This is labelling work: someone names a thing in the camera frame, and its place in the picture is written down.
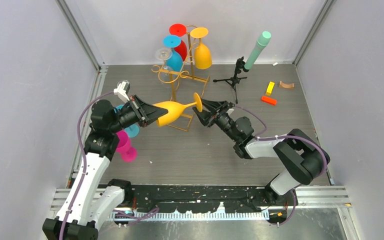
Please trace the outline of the pink wine glass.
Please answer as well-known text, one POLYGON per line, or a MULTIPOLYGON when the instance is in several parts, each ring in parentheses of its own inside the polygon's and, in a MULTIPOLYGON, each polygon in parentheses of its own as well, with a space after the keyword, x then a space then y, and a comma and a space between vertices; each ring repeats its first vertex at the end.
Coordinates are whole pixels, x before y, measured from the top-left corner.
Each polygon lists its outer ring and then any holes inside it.
POLYGON ((130 137, 124 130, 117 132, 116 135, 119 138, 116 152, 120 154, 124 162, 133 162, 138 153, 137 150, 132 147, 130 137))

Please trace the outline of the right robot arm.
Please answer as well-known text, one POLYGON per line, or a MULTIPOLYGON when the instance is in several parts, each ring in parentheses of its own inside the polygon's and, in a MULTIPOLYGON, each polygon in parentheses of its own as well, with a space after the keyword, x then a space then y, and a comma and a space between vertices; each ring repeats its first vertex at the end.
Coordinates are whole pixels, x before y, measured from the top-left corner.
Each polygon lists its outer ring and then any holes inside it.
POLYGON ((279 205, 296 187, 309 185, 323 174, 330 162, 329 154, 298 128, 287 134, 261 137, 255 134, 251 120, 233 119, 235 104, 228 101, 203 99, 192 109, 207 128, 218 126, 233 142, 233 149, 241 159, 278 158, 285 170, 265 187, 265 198, 271 205, 279 205))

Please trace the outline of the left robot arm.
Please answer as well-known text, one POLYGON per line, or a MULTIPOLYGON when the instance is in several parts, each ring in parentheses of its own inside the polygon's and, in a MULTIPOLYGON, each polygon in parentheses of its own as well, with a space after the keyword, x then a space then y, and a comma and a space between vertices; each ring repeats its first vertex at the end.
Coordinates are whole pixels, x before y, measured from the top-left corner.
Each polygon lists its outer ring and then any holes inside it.
POLYGON ((78 136, 82 162, 61 209, 54 218, 46 218, 42 231, 48 240, 96 240, 103 223, 120 205, 128 207, 133 202, 131 184, 114 179, 103 195, 93 201, 100 180, 109 167, 119 145, 117 132, 133 124, 146 127, 169 110, 141 100, 133 95, 118 111, 109 100, 99 96, 86 110, 91 110, 90 128, 86 140, 78 136))

